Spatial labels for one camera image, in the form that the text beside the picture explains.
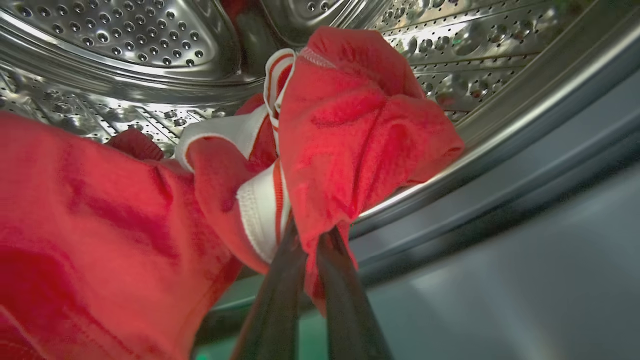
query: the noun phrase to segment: red fabric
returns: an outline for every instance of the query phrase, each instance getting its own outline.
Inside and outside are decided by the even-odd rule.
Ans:
[[[255,0],[221,0],[220,5],[222,5],[225,13],[235,26],[236,18],[246,10],[247,5],[250,4],[250,1]]]
[[[187,359],[241,268],[221,241],[248,242],[236,190],[270,164],[210,138],[189,153],[194,176],[0,117],[11,139],[0,144],[3,359]]]
[[[323,310],[318,236],[338,225],[347,239],[361,212],[400,186],[428,180],[464,145],[378,32],[323,27],[307,47],[335,68],[298,57],[278,134],[291,207],[309,253],[305,289]]]
[[[238,111],[236,111],[236,115],[249,114],[253,110],[259,108],[262,104],[264,104],[262,93],[254,94],[238,109]]]
[[[162,150],[138,129],[127,129],[109,139],[107,145],[138,160],[162,160]]]
[[[310,254],[307,291],[322,309],[318,234],[337,224],[346,238],[360,212],[431,177],[463,145],[380,34],[322,28],[309,47],[336,67],[296,61],[279,118],[280,165]],[[235,195],[276,160],[268,121],[248,161],[221,138],[194,142],[190,174],[172,160],[137,160],[137,146],[116,146],[132,157],[0,117],[10,139],[0,143],[5,358],[186,359],[238,259],[267,270]]]

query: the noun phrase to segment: white trim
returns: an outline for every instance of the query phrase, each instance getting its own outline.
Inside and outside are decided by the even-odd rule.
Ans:
[[[246,236],[256,253],[267,263],[273,260],[278,247],[273,168],[274,164],[242,184],[236,193]]]
[[[290,56],[280,60],[283,56],[287,55]],[[281,49],[271,55],[267,61],[267,65],[265,66],[266,78],[264,80],[264,103],[267,106],[267,111],[269,113],[269,121],[271,121],[271,125],[276,128],[280,127],[280,121],[275,114],[276,112],[278,114],[280,113],[284,93],[287,90],[287,85],[289,84],[291,76],[293,76],[293,72],[296,68],[296,57],[297,54],[292,49]],[[276,62],[278,63],[272,71],[271,67]],[[289,66],[291,66],[289,76],[287,77],[282,90],[278,93],[278,79],[280,79],[282,72]],[[275,131],[275,129],[273,130],[273,137],[276,142],[276,153],[280,154],[280,142],[278,141],[278,132]]]
[[[183,168],[193,172],[193,168],[187,161],[189,145],[201,138],[217,137],[232,142],[244,158],[248,159],[266,115],[267,107],[261,105],[246,115],[209,119],[191,124],[182,132],[176,147],[175,158]]]

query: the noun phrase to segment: red and white stripe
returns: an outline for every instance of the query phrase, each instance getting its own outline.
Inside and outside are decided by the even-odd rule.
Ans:
[[[273,54],[266,65],[266,78],[264,80],[264,104],[267,106],[273,136],[276,140],[276,151],[280,154],[278,141],[278,117],[280,105],[289,79],[294,71],[296,53],[291,49],[282,49]]]
[[[260,127],[269,118],[278,145],[278,116],[289,79],[293,75],[296,53],[282,49],[272,55],[266,64],[264,104],[247,115],[210,119],[189,125],[180,138],[176,158],[180,164],[193,171],[187,162],[189,145],[204,137],[220,137],[232,142],[249,158]],[[284,174],[277,159],[269,168],[242,184],[236,193],[244,231],[256,253],[267,263],[275,256],[282,232],[287,225],[291,202],[287,193]]]

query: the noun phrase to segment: stainless steel drum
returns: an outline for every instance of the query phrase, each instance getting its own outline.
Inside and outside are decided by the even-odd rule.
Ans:
[[[541,54],[550,67],[570,67],[595,47],[620,16],[604,3],[1,0],[0,110],[97,142],[135,127],[171,156],[184,126],[232,114],[261,91],[273,51],[299,49],[318,26],[332,25],[381,32],[425,94],[462,124],[505,87],[533,91],[509,84],[535,83],[544,67],[527,66]],[[585,23],[588,12],[600,12],[603,23]],[[553,46],[581,34],[591,34],[590,43],[576,39],[572,54]]]

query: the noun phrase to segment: laundry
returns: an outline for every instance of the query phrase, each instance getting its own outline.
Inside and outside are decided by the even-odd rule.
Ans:
[[[290,213],[323,310],[318,236],[337,225],[346,239],[463,150],[375,31],[320,28],[266,75],[235,116],[187,127],[176,160],[133,130],[107,147],[2,114],[0,352],[187,359],[242,264],[268,270]]]

